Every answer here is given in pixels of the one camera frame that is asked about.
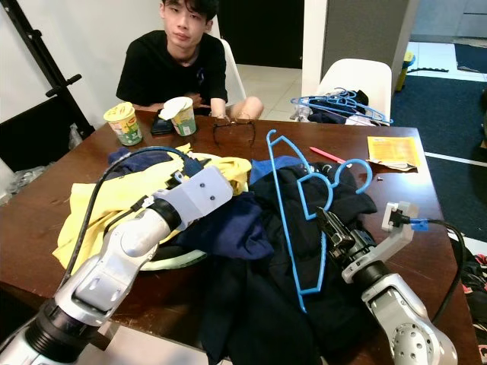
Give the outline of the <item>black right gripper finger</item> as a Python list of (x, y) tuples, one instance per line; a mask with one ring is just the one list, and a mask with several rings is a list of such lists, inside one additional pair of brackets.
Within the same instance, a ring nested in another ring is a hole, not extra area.
[(314, 222), (320, 229), (321, 251), (326, 252), (339, 240), (339, 219), (334, 214), (315, 214)]
[(323, 233), (326, 248), (345, 248), (351, 244), (351, 232), (348, 227), (338, 219), (337, 215), (323, 208), (316, 212), (317, 223)]

